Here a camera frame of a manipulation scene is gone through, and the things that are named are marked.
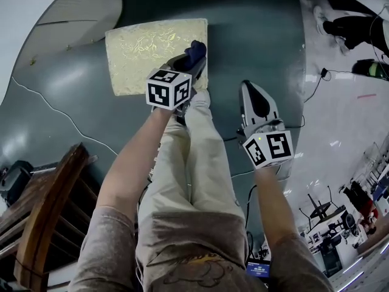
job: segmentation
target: wooden chair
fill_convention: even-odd
[[[88,153],[73,146],[55,170],[33,175],[0,218],[0,277],[46,291],[49,271],[78,259],[99,186],[84,169]]]

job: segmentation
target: beige pants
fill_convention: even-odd
[[[194,96],[185,115],[188,129],[170,119],[161,139],[153,182],[139,207],[140,223],[156,212],[180,211],[223,212],[244,219],[233,191],[224,143],[208,106],[208,92],[202,91]]]

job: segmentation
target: shiny floor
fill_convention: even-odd
[[[299,0],[123,0],[118,26],[178,18],[208,19],[211,108],[224,138],[233,137],[241,124],[238,86],[244,79],[274,97],[287,125],[300,125],[305,52]],[[104,41],[38,60],[14,76],[68,113],[84,134],[115,151],[150,113],[144,96],[113,95]],[[17,159],[33,165],[54,162],[82,141],[91,155],[99,157],[91,170],[101,182],[115,158],[107,148],[83,139],[66,117],[14,81],[0,106],[0,126],[0,165]],[[294,146],[298,133],[292,131]],[[233,175],[252,169],[236,141],[226,147]],[[233,183],[245,208],[253,176],[237,176]],[[249,229],[261,234],[256,203],[250,210]]]
[[[301,129],[292,175],[284,191],[297,226],[308,225],[299,208],[306,215],[314,210],[308,193],[316,203],[325,203],[330,200],[329,186],[337,206],[348,203],[347,197],[339,194],[340,186],[352,177],[363,179],[363,153],[370,151],[374,142],[380,146],[389,132],[389,83],[331,74],[331,81],[321,81],[315,96],[304,105],[306,125]],[[313,92],[315,86],[316,82],[306,83],[306,92]],[[328,214],[334,210],[331,206]]]

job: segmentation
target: white sneaker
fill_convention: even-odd
[[[209,92],[206,89],[198,90],[197,94],[193,96],[190,101],[190,105],[193,104],[204,104],[207,108],[211,105],[211,98],[209,96]]]
[[[344,56],[346,56],[347,54],[349,54],[350,49],[349,49],[348,47],[346,47],[346,45],[345,45],[345,40],[344,40],[342,37],[336,36],[336,37],[335,37],[335,41],[336,41],[336,43],[338,44],[338,46],[339,46],[339,48],[340,48],[340,51],[341,51],[341,53],[342,53]]]
[[[328,33],[323,28],[323,23],[327,21],[327,17],[324,15],[323,9],[321,6],[317,5],[314,7],[314,18],[316,20],[316,29],[317,31],[323,35],[328,36]]]

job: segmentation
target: small electronic device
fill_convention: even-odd
[[[33,167],[27,161],[16,161],[0,178],[0,196],[7,206],[17,202],[27,183],[30,181]]]
[[[250,276],[260,278],[264,283],[269,283],[270,261],[248,259],[246,273]]]

